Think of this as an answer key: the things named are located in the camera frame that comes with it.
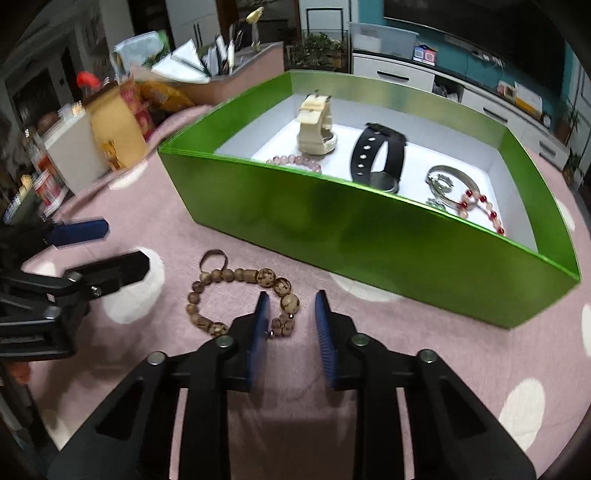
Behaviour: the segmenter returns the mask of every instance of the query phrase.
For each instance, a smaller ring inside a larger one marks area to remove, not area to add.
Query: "television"
[[[561,94],[565,41],[531,0],[384,0],[384,17],[464,40]]]

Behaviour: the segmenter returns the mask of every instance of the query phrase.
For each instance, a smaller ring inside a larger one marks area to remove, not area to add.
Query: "bracelet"
[[[322,173],[322,167],[317,160],[310,158],[308,155],[282,155],[282,156],[275,156],[267,160],[267,163],[270,165],[287,165],[288,163],[293,163],[295,165],[303,165],[308,167],[311,171],[315,173]]]
[[[454,176],[468,187],[468,189],[462,194],[460,202],[456,202],[447,196],[447,193],[452,190],[453,183],[445,175],[435,175],[435,172],[438,171]],[[464,172],[446,165],[436,165],[429,169],[425,181],[428,183],[429,188],[431,188],[435,197],[438,197],[443,203],[457,210],[458,216],[464,220],[468,219],[468,210],[471,210],[474,207],[479,207],[480,205],[478,202],[480,201],[480,203],[484,205],[488,219],[492,222],[492,226],[496,233],[505,236],[505,229],[501,225],[499,215],[494,211],[492,203],[488,201],[485,195],[480,193],[480,189],[478,188],[478,185],[476,185],[476,182]]]
[[[211,273],[203,271],[203,263],[213,255],[221,255],[224,257],[223,267],[215,269]],[[228,332],[228,325],[222,322],[213,322],[199,313],[197,306],[201,301],[201,295],[205,291],[205,287],[211,283],[244,281],[246,283],[259,284],[264,288],[272,288],[273,291],[280,297],[281,314],[271,321],[269,328],[269,337],[284,336],[289,337],[293,333],[296,321],[294,319],[296,313],[300,309],[300,299],[291,292],[291,283],[284,277],[277,277],[275,272],[270,268],[262,268],[261,270],[237,268],[231,270],[228,268],[228,256],[219,249],[208,250],[205,252],[199,262],[199,280],[193,282],[192,291],[187,296],[189,303],[186,310],[192,324],[200,330],[210,334],[213,337],[225,335]]]

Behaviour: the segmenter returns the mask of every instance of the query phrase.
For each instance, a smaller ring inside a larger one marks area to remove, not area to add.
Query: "pink tablecloth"
[[[93,302],[77,336],[76,356],[34,364],[31,390],[49,431],[64,445],[150,352],[176,355],[209,340],[189,322],[186,295],[198,277],[203,253],[221,248],[230,258],[230,268],[270,267],[292,281],[301,299],[293,337],[268,345],[262,393],[229,396],[234,478],[350,478],[355,402],[352,393],[328,391],[322,375],[313,317],[313,298],[321,288],[333,310],[352,316],[358,330],[390,349],[439,352],[527,451],[541,474],[591,403],[591,241],[560,173],[538,157],[534,161],[563,213],[583,282],[512,331],[333,275],[197,225],[156,153],[124,176],[104,180],[87,198],[68,205],[63,215],[103,216],[111,226],[108,239],[50,249],[27,268],[60,275],[67,267],[139,248],[150,257],[151,271],[142,283]],[[252,285],[214,285],[203,295],[200,310],[208,318],[228,322],[251,312],[257,297],[258,289]],[[279,312],[275,297],[272,308]],[[407,468],[407,475],[412,474],[412,467]]]

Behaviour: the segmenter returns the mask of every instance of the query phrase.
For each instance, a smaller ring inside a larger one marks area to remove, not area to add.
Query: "plastic storage bin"
[[[417,32],[368,23],[351,22],[349,25],[353,49],[385,53],[409,60],[413,57]]]

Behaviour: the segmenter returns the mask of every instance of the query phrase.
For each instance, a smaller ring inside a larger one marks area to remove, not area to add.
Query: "black watch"
[[[351,178],[383,192],[396,193],[404,165],[406,137],[381,124],[365,124],[351,156]],[[379,148],[388,143],[386,165],[382,171],[371,171]]]

